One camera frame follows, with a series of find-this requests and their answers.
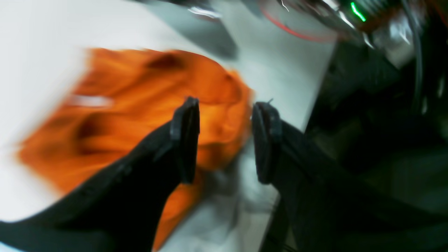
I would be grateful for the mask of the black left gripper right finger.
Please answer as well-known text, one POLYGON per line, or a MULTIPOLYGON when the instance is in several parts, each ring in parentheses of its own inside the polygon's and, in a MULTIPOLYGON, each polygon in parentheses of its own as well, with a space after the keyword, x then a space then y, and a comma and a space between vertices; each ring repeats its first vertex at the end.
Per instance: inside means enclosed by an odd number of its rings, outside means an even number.
POLYGON ((298 251, 447 251, 447 216, 376 191, 267 102, 251 119, 258 180, 280 193, 298 251))

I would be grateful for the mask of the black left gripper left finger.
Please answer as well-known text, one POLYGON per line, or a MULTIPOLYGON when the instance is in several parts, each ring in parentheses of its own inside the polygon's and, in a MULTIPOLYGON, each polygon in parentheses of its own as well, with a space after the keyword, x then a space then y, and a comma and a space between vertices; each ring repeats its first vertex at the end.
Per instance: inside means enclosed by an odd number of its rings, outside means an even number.
POLYGON ((195 179, 199 107, 187 98, 170 121, 58 202, 1 222, 1 251, 150 252, 167 199, 195 179))

